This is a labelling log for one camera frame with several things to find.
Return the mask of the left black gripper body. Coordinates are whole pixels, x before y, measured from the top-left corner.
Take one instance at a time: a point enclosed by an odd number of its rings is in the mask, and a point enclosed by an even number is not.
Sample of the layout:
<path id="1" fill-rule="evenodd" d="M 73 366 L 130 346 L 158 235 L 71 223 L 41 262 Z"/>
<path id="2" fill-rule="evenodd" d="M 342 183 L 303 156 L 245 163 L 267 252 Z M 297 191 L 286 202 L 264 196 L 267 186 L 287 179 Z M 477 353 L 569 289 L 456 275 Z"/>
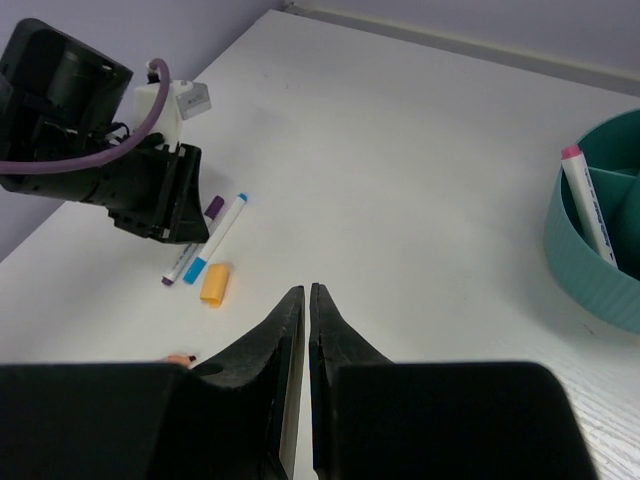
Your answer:
<path id="1" fill-rule="evenodd" d="M 114 225 L 163 243 L 179 238 L 172 220 L 180 154 L 168 148 L 136 148 L 100 167 L 78 170 L 78 201 L 104 207 Z"/>

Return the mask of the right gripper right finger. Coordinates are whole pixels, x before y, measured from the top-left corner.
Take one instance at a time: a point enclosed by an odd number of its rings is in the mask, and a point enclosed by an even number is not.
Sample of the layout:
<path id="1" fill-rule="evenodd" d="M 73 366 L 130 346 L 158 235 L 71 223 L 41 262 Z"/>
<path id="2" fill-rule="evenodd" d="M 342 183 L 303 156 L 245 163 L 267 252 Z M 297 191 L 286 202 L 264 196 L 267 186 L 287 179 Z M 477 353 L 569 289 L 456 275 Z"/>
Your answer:
<path id="1" fill-rule="evenodd" d="M 311 286 L 309 311 L 313 469 L 318 478 L 329 479 L 333 467 L 332 391 L 336 374 L 347 366 L 390 365 L 392 361 L 345 321 L 326 285 Z"/>

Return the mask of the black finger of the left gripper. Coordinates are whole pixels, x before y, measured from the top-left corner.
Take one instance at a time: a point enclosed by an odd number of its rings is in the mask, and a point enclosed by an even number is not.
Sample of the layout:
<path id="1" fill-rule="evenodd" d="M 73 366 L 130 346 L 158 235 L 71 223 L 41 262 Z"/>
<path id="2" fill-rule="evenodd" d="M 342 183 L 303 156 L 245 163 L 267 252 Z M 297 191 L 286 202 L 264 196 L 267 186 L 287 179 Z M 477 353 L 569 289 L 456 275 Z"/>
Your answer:
<path id="1" fill-rule="evenodd" d="M 208 239 L 200 198 L 200 148 L 182 144 L 169 202 L 170 244 L 202 243 Z"/>

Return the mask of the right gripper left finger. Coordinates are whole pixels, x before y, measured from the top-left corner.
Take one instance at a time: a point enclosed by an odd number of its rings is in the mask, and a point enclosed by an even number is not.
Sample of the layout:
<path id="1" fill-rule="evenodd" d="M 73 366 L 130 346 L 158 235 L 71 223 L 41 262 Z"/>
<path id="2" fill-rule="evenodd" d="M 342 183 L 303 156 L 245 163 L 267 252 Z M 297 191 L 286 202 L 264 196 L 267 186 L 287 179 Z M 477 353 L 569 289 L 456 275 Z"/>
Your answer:
<path id="1" fill-rule="evenodd" d="M 213 479 L 291 479 L 303 380 L 305 292 L 291 288 L 266 318 L 194 372 L 211 385 Z"/>

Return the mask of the purple white marker pen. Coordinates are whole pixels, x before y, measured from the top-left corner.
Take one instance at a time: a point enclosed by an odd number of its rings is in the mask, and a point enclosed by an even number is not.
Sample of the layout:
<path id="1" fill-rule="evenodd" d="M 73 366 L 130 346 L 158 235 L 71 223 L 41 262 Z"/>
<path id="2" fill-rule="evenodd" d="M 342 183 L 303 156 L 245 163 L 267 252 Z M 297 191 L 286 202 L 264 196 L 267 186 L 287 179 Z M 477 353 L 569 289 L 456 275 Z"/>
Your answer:
<path id="1" fill-rule="evenodd" d="M 222 210 L 225 204 L 225 200 L 220 196 L 215 196 L 208 207 L 204 211 L 205 224 L 208 231 L 212 231 L 212 226 L 219 212 Z M 192 258 L 200 248 L 200 243 L 190 243 L 184 247 L 177 257 L 174 259 L 171 267 L 162 275 L 161 284 L 167 287 L 171 287 L 176 283 L 180 275 L 190 265 Z"/>

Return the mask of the pink white marker pen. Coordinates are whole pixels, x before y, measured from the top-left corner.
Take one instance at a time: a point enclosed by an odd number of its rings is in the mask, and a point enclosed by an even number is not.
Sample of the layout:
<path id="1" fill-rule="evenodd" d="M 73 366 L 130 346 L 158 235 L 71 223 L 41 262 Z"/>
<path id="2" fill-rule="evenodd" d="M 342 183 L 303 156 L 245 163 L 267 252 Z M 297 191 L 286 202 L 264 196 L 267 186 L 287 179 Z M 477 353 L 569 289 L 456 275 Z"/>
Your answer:
<path id="1" fill-rule="evenodd" d="M 581 222 L 585 241 L 608 264 L 618 264 L 586 158 L 578 145 L 561 152 L 561 166 Z"/>

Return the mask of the teal round pen holder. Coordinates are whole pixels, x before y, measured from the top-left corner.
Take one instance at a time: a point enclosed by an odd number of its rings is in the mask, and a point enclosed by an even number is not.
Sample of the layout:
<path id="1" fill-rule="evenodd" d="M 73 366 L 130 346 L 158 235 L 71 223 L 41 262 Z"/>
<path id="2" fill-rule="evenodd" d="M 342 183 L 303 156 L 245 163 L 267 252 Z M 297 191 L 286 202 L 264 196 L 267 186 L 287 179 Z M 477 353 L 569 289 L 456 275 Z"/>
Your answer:
<path id="1" fill-rule="evenodd" d="M 639 331 L 639 113 L 561 152 L 544 251 L 558 284 L 599 319 Z"/>

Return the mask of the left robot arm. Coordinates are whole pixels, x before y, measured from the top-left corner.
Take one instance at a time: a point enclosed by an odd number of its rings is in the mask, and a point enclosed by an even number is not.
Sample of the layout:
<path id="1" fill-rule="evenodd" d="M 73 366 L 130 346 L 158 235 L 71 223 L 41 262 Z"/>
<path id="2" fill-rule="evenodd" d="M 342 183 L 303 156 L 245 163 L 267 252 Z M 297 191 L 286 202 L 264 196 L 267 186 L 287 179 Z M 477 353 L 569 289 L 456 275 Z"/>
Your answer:
<path id="1" fill-rule="evenodd" d="M 142 238 L 203 242 L 201 151 L 180 135 L 210 108 L 208 88 L 173 79 L 154 59 L 126 124 L 115 114 L 131 77 L 48 24 L 20 21 L 1 58 L 1 185 L 102 207 L 117 228 Z"/>

